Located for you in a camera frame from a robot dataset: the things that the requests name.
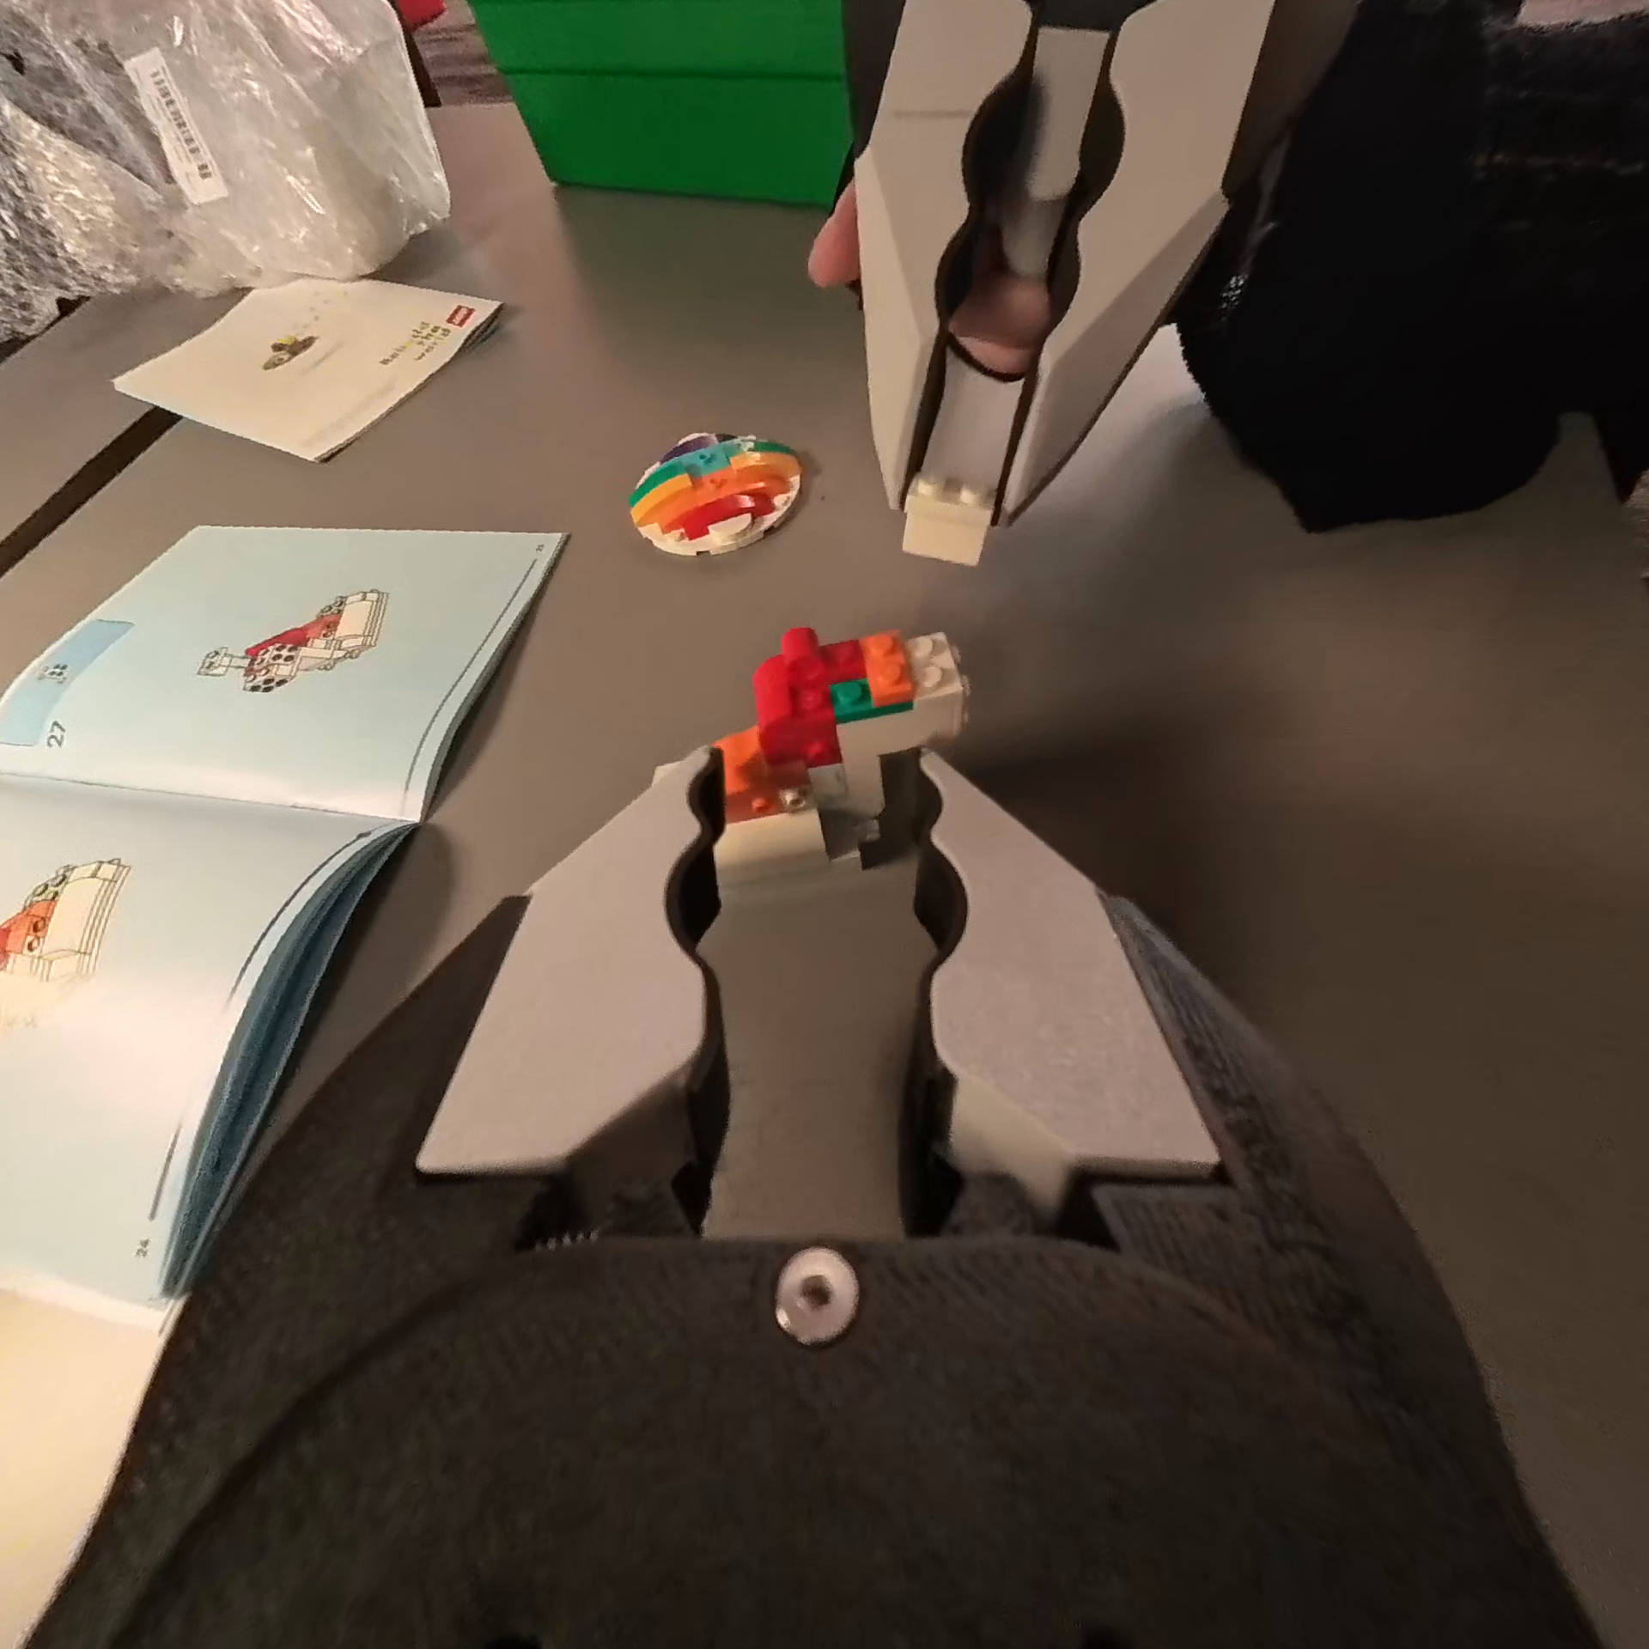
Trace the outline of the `clear bubble wrap bag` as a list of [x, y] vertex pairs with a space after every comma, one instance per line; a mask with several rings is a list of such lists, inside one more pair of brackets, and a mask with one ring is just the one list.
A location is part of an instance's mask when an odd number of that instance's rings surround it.
[[392, 2], [5, 2], [3, 340], [363, 278], [449, 213]]

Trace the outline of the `closed white instruction booklet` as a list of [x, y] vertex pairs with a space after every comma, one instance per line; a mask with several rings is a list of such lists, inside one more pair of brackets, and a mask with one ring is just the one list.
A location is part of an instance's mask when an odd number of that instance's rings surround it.
[[326, 463], [485, 339], [502, 303], [301, 278], [249, 292], [197, 339], [112, 382], [137, 403]]

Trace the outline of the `green plastic bin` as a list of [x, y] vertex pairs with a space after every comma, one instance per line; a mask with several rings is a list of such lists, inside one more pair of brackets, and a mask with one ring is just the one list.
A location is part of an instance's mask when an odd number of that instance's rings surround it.
[[851, 146], [840, 2], [472, 2], [545, 173], [825, 209]]

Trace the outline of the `person's right forearm black sleeve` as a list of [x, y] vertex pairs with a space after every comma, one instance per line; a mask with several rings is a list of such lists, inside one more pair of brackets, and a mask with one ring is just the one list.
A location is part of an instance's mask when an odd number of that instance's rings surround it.
[[1587, 416], [1646, 477], [1646, 6], [1357, 2], [1174, 312], [1308, 531], [1496, 504]]

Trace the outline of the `small white lego brick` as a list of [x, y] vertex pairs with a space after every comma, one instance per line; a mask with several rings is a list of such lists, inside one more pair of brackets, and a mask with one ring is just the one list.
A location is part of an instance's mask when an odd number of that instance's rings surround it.
[[917, 474], [904, 494], [899, 548], [922, 561], [976, 567], [996, 512], [998, 495], [990, 486]]

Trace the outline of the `open light blue instruction booklet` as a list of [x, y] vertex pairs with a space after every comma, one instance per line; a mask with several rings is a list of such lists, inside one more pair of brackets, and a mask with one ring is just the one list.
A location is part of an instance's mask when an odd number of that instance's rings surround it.
[[559, 531], [198, 526], [3, 694], [3, 1289], [179, 1301]]

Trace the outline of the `multicoloured lego model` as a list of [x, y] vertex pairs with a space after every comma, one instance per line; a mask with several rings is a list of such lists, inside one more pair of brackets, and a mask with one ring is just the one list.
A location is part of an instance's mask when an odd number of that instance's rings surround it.
[[882, 765], [954, 741], [970, 686], [943, 633], [820, 643], [787, 631], [752, 678], [753, 726], [716, 743], [722, 893], [862, 869], [885, 812]]

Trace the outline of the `round rainbow lego disc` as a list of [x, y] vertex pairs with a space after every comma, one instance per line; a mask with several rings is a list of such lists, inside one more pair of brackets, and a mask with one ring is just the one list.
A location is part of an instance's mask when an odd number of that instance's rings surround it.
[[691, 433], [643, 473], [629, 494], [629, 519], [665, 554], [730, 554], [778, 530], [802, 483], [802, 459], [783, 444]]

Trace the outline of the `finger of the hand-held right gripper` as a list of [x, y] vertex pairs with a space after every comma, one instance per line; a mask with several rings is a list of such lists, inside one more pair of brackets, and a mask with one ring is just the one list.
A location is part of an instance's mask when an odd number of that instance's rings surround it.
[[1076, 286], [1042, 345], [1000, 525], [1069, 463], [1222, 224], [1271, 9], [1149, 2], [1116, 31], [1097, 105], [1119, 118], [1118, 163], [1075, 227]]
[[1028, 39], [1027, 2], [904, 2], [855, 163], [868, 408], [891, 504], [904, 501], [930, 425], [941, 276], [973, 213], [970, 134]]

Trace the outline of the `person's right hand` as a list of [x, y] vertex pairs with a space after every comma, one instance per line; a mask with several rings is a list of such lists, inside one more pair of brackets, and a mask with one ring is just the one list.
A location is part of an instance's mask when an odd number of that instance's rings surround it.
[[[838, 194], [808, 249], [808, 281], [840, 290], [862, 278], [855, 184]], [[1000, 226], [985, 217], [973, 262], [948, 321], [948, 340], [983, 374], [1016, 378], [1037, 360], [1050, 328], [1050, 298], [1042, 278], [1020, 276], [1004, 258]]]

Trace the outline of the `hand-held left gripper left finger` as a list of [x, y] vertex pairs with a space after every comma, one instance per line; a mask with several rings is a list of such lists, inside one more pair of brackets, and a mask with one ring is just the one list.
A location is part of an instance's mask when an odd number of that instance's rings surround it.
[[720, 913], [722, 765], [703, 748], [526, 893], [417, 1169], [550, 1177], [575, 1206], [686, 1182], [722, 1150], [722, 1018], [699, 945]]

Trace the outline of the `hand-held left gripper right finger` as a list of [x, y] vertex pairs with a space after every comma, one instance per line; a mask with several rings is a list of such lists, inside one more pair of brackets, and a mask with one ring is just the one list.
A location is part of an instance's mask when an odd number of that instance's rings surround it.
[[1100, 890], [943, 756], [919, 773], [937, 1155], [1043, 1219], [1091, 1181], [1214, 1185], [1219, 1144]]

